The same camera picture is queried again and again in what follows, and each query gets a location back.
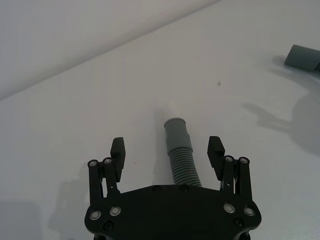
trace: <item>screw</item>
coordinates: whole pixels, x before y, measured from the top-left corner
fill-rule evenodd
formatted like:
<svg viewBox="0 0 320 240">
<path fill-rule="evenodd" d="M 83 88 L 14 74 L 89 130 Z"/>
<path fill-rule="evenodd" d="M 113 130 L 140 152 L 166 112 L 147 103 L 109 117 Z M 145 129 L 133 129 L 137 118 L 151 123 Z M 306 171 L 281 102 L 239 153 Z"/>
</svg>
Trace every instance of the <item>screw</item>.
<svg viewBox="0 0 320 240">
<path fill-rule="evenodd" d="M 229 214 L 233 214 L 236 211 L 235 206 L 233 206 L 231 203 L 224 204 L 223 208 Z"/>
<path fill-rule="evenodd" d="M 99 210 L 95 210 L 90 214 L 90 219 L 94 221 L 100 218 L 100 216 L 101 216 L 101 212 Z"/>
<path fill-rule="evenodd" d="M 233 161 L 232 157 L 230 157 L 230 156 L 226 156 L 226 157 L 225 157 L 225 160 L 226 160 L 227 162 L 232 162 L 232 161 Z"/>
<path fill-rule="evenodd" d="M 186 186 L 186 185 L 183 185 L 183 186 L 180 187 L 180 190 L 181 190 L 182 192 L 188 192 L 188 191 L 189 191 L 189 187 Z"/>
<path fill-rule="evenodd" d="M 109 213 L 111 216 L 118 216 L 121 213 L 121 208 L 119 206 L 113 206 Z"/>
<path fill-rule="evenodd" d="M 114 224 L 112 223 L 112 221 L 107 221 L 107 222 L 105 223 L 105 225 L 104 225 L 104 229 L 105 229 L 106 231 L 110 231 L 110 230 L 112 230 L 113 226 L 114 226 Z"/>
<path fill-rule="evenodd" d="M 240 161 L 243 163 L 243 164 L 247 164 L 249 161 L 248 159 L 246 158 L 241 158 Z"/>
<path fill-rule="evenodd" d="M 250 207 L 245 207 L 243 210 L 244 210 L 245 214 L 247 214 L 248 216 L 252 217 L 252 216 L 256 215 L 255 211 Z"/>
<path fill-rule="evenodd" d="M 105 164 L 109 164 L 109 163 L 111 163 L 112 161 L 111 161 L 111 159 L 110 158 L 107 158 L 106 160 L 104 160 L 104 163 Z"/>
<path fill-rule="evenodd" d="M 97 161 L 91 161 L 91 162 L 89 163 L 89 165 L 90 165 L 91 167 L 93 167 L 93 166 L 97 165 Z"/>
<path fill-rule="evenodd" d="M 160 187 L 160 186 L 154 186 L 154 187 L 152 188 L 152 190 L 157 193 L 157 192 L 160 192 L 160 191 L 161 191 L 161 187 Z"/>
<path fill-rule="evenodd" d="M 242 227 L 243 225 L 244 225 L 244 221 L 242 221 L 242 219 L 241 218 L 235 218 L 234 220 L 233 220 L 233 222 L 234 222 L 234 224 L 236 225 L 236 226 L 238 226 L 238 227 Z"/>
</svg>

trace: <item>silver screw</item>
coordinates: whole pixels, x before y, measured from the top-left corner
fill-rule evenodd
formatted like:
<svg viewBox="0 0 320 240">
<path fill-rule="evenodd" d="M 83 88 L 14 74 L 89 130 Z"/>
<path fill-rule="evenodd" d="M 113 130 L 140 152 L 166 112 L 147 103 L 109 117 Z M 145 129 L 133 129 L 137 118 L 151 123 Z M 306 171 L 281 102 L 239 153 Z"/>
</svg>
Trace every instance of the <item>silver screw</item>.
<svg viewBox="0 0 320 240">
<path fill-rule="evenodd" d="M 250 208 L 250 207 L 245 207 L 245 208 L 244 208 L 244 212 L 245 212 L 245 214 L 247 214 L 248 216 L 254 216 L 254 215 L 256 215 L 255 211 L 254 211 L 252 208 Z"/>
<path fill-rule="evenodd" d="M 96 210 L 90 214 L 90 219 L 94 221 L 100 218 L 100 216 L 101 216 L 101 212 L 99 210 Z"/>
<path fill-rule="evenodd" d="M 89 163 L 89 165 L 90 165 L 91 167 L 93 167 L 93 166 L 97 165 L 97 162 L 96 162 L 96 161 L 91 161 L 91 162 Z"/>
<path fill-rule="evenodd" d="M 224 204 L 223 208 L 229 214 L 233 214 L 236 211 L 235 206 L 233 206 L 231 203 Z"/>
<path fill-rule="evenodd" d="M 111 216 L 118 216 L 121 213 L 121 208 L 119 206 L 113 206 L 109 213 Z"/>
<path fill-rule="evenodd" d="M 247 164 L 247 163 L 248 163 L 248 160 L 245 159 L 245 158 L 241 158 L 240 161 L 241 161 L 243 164 Z"/>
<path fill-rule="evenodd" d="M 105 164 L 109 164 L 109 163 L 111 163 L 111 162 L 112 162 L 112 161 L 111 161 L 111 159 L 109 159 L 109 158 L 106 159 L 106 160 L 104 160 L 104 163 L 105 163 Z"/>
<path fill-rule="evenodd" d="M 232 162 L 232 161 L 233 161 L 232 157 L 230 157 L 230 156 L 226 156 L 226 157 L 225 157 L 225 160 L 226 160 L 227 162 Z"/>
</svg>

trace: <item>white table surface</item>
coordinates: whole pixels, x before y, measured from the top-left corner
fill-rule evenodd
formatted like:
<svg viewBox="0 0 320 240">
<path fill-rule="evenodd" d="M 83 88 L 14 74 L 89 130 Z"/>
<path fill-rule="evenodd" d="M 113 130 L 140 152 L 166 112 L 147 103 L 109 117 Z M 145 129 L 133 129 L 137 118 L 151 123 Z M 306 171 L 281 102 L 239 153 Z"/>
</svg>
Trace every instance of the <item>white table surface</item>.
<svg viewBox="0 0 320 240">
<path fill-rule="evenodd" d="M 92 239 L 86 164 L 114 137 L 122 192 L 172 184 L 174 102 L 204 187 L 219 186 L 209 136 L 251 160 L 251 239 L 320 239 L 320 80 L 283 66 L 293 44 L 320 49 L 319 13 L 317 0 L 222 0 L 0 101 L 0 238 Z"/>
</svg>

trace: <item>white wall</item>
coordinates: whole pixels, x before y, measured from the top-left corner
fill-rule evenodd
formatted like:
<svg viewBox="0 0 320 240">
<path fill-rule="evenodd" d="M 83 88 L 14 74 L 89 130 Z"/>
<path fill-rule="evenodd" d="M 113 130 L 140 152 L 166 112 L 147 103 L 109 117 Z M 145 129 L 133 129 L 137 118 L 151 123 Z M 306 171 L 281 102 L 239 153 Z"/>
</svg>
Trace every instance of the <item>white wall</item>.
<svg viewBox="0 0 320 240">
<path fill-rule="evenodd" d="M 204 187 L 219 186 L 210 135 L 251 159 L 262 213 L 251 239 L 320 239 L 319 79 L 283 66 L 292 44 L 320 48 L 319 12 L 315 0 L 223 0 L 0 101 L 0 239 L 91 239 L 86 163 L 114 137 L 122 192 L 173 183 L 169 101 Z"/>
<path fill-rule="evenodd" d="M 215 0 L 2 0 L 0 99 Z"/>
</svg>

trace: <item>gray corrugated hose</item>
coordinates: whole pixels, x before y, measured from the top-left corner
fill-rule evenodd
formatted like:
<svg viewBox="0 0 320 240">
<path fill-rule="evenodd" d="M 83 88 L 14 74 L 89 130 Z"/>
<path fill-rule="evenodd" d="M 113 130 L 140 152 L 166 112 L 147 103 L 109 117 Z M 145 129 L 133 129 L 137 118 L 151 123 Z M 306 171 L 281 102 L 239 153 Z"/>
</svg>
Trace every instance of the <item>gray corrugated hose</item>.
<svg viewBox="0 0 320 240">
<path fill-rule="evenodd" d="M 174 183 L 202 187 L 192 155 L 193 149 L 186 122 L 182 118 L 173 118 L 164 124 L 164 128 Z"/>
</svg>

